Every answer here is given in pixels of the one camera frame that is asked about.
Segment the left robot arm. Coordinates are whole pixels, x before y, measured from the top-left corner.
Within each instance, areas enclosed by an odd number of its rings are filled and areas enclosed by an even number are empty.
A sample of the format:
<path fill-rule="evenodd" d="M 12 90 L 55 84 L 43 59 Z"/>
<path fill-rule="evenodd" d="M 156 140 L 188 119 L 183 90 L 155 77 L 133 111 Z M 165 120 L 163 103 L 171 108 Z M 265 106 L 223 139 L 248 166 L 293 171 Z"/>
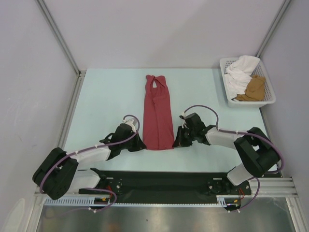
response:
<path fill-rule="evenodd" d="M 119 156 L 122 150 L 144 150 L 146 146 L 138 134 L 139 128 L 139 121 L 131 118 L 123 121 L 115 132 L 108 134 L 98 145 L 70 154 L 56 147 L 35 171 L 32 181 L 40 188 L 41 193 L 53 200 L 61 198 L 67 192 L 85 188 L 102 193 L 107 182 L 102 174 L 90 165 L 111 160 Z"/>

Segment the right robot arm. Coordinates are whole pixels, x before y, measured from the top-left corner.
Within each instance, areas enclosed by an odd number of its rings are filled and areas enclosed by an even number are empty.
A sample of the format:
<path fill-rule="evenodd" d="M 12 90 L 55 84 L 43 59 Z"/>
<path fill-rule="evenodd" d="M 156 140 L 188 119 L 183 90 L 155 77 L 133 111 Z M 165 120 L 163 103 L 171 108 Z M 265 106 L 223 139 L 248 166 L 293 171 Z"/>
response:
<path fill-rule="evenodd" d="M 264 176 L 280 162 L 281 154 L 266 135 L 257 127 L 248 131 L 223 130 L 218 125 L 206 126 L 197 113 L 182 114 L 183 124 L 178 127 L 173 147 L 189 147 L 196 141 L 204 145 L 219 145 L 238 152 L 241 164 L 227 173 L 223 189 L 234 194 L 244 181 Z"/>

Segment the tan tank top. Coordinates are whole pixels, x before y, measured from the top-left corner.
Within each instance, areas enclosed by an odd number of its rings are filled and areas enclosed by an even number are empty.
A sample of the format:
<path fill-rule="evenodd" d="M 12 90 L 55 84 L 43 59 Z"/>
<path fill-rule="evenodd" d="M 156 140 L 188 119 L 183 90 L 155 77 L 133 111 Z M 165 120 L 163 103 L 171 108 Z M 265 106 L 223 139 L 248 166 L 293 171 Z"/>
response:
<path fill-rule="evenodd" d="M 244 94 L 237 94 L 235 99 L 243 102 L 259 102 L 264 99 L 265 81 L 263 76 L 253 75 L 251 81 L 247 85 Z"/>

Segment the red tank top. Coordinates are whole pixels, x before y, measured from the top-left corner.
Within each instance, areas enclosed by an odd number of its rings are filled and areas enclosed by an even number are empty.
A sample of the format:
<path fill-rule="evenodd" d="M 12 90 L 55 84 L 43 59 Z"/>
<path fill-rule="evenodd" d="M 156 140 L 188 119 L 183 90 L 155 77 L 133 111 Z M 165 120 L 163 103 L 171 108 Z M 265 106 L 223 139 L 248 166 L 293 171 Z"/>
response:
<path fill-rule="evenodd" d="M 146 76 L 143 142 L 148 150 L 169 150 L 174 143 L 174 131 L 169 88 L 164 76 Z"/>

